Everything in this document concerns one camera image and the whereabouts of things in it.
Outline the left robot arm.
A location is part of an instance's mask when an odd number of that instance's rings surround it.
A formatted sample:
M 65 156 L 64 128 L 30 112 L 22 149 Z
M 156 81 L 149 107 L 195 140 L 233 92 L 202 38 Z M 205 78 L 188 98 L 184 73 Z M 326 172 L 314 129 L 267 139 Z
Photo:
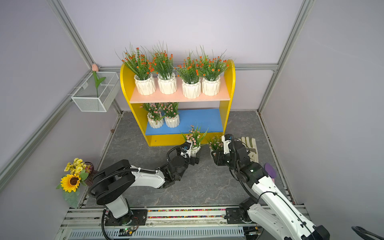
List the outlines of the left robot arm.
M 134 167 L 129 160 L 121 160 L 98 172 L 87 194 L 108 211 L 108 226 L 144 224 L 146 219 L 136 218 L 123 193 L 130 187 L 166 189 L 180 181 L 188 167 L 199 161 L 197 153 L 192 151 L 192 145 L 187 142 L 169 150 L 167 162 L 155 170 Z

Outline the pink plant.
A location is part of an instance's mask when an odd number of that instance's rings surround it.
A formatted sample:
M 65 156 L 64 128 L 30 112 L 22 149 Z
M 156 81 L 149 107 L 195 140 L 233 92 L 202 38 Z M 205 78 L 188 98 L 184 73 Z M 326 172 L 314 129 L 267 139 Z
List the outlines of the pink plant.
M 165 123 L 169 128 L 176 128 L 180 124 L 179 102 L 163 103 Z
M 141 108 L 148 112 L 147 118 L 151 128 L 158 129 L 163 126 L 164 116 L 162 111 L 164 105 L 162 103 L 143 103 Z
M 189 141 L 192 143 L 191 146 L 191 156 L 196 158 L 197 153 L 201 149 L 202 141 L 204 140 L 205 136 L 207 135 L 208 130 L 206 130 L 204 133 L 201 130 L 201 127 L 191 125 L 191 129 L 187 134 L 183 134 L 183 138 L 185 141 Z
M 208 143 L 212 152 L 222 151 L 224 149 L 221 136 L 213 136 L 212 138 L 209 138 Z

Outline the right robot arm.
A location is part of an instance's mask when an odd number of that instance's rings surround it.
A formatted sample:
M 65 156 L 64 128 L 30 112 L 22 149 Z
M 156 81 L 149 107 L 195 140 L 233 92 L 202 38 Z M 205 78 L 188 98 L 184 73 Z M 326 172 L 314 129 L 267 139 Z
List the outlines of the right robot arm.
M 246 146 L 232 135 L 222 137 L 223 149 L 213 151 L 218 166 L 228 166 L 250 196 L 240 204 L 242 219 L 260 225 L 278 240 L 328 240 L 330 233 L 303 216 L 278 189 L 268 172 L 252 162 Z

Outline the orange plant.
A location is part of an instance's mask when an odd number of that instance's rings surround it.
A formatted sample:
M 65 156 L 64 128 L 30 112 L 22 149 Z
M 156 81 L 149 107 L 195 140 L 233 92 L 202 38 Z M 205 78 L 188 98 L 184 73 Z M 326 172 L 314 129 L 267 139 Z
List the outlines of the orange plant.
M 188 57 L 176 68 L 182 79 L 183 95 L 188 99 L 196 99 L 202 92 L 200 69 L 200 61 L 193 57 L 193 52 L 189 52 Z
M 177 79 L 174 73 L 174 55 L 168 52 L 168 46 L 158 43 L 151 52 L 153 65 L 158 75 L 158 85 L 160 92 L 165 95 L 174 94 L 177 89 Z
M 140 47 L 125 49 L 121 58 L 123 64 L 134 73 L 134 81 L 140 95 L 149 96 L 156 91 L 156 84 L 152 72 L 154 68 L 148 59 L 146 51 Z
M 203 46 L 200 46 L 200 50 L 198 73 L 202 78 L 202 92 L 206 96 L 215 96 L 220 91 L 221 74 L 229 67 L 228 60 L 225 58 L 225 53 L 209 56 Z

